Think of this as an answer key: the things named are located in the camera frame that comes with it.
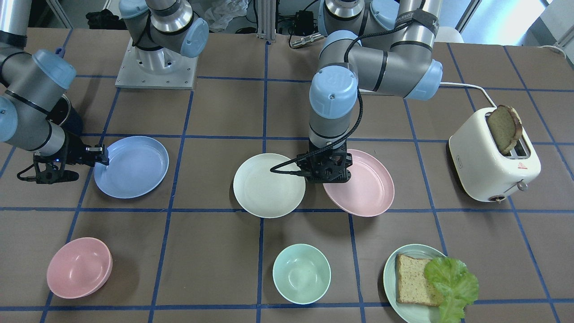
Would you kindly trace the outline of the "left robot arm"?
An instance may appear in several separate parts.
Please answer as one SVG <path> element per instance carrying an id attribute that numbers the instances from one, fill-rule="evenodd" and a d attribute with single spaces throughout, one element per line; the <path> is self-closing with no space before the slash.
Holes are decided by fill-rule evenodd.
<path id="1" fill-rule="evenodd" d="M 326 35 L 309 91 L 309 151 L 296 157 L 298 176 L 345 183 L 356 131 L 352 109 L 360 90 L 414 100 L 437 92 L 443 67 L 432 58 L 440 0 L 322 0 L 318 28 Z"/>

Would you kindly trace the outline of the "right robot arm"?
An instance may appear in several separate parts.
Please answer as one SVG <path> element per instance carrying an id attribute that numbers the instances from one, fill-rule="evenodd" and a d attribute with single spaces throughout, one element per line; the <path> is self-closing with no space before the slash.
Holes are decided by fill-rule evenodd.
<path id="1" fill-rule="evenodd" d="M 27 24 L 30 0 L 1 2 L 1 141 L 34 154 L 35 174 L 25 182 L 72 182 L 77 172 L 66 165 L 109 165 L 105 145 L 90 146 L 80 139 L 82 120 L 68 105 L 61 109 L 76 77 L 74 67 L 59 53 L 40 49 L 30 54 Z M 119 10 L 133 45 L 142 52 L 162 49 L 195 58 L 209 38 L 209 25 L 188 0 L 121 0 Z"/>

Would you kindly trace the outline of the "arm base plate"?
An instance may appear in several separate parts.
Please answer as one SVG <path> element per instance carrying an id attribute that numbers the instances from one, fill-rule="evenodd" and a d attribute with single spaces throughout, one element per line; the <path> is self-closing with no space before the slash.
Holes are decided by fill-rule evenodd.
<path id="1" fill-rule="evenodd" d="M 166 48 L 143 51 L 129 39 L 115 86 L 129 89 L 192 90 L 198 58 L 188 58 Z"/>

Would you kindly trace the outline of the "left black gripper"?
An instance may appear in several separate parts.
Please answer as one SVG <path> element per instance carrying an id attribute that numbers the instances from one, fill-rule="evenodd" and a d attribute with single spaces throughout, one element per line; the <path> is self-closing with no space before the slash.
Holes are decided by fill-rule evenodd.
<path id="1" fill-rule="evenodd" d="M 347 152 L 347 144 L 328 149 L 322 153 L 299 160 L 297 166 L 310 183 L 346 183 L 351 179 L 352 155 Z"/>

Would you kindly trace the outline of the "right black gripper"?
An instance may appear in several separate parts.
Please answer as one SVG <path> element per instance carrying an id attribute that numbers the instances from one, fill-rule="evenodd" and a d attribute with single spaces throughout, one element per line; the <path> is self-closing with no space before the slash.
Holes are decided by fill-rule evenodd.
<path id="1" fill-rule="evenodd" d="M 66 170 L 67 165 L 83 164 L 95 167 L 96 163 L 109 165 L 107 146 L 97 144 L 92 147 L 77 135 L 66 132 L 63 147 L 57 153 L 50 156 L 34 155 L 32 164 L 20 171 L 17 178 L 36 184 L 73 182 L 78 180 L 79 174 Z"/>

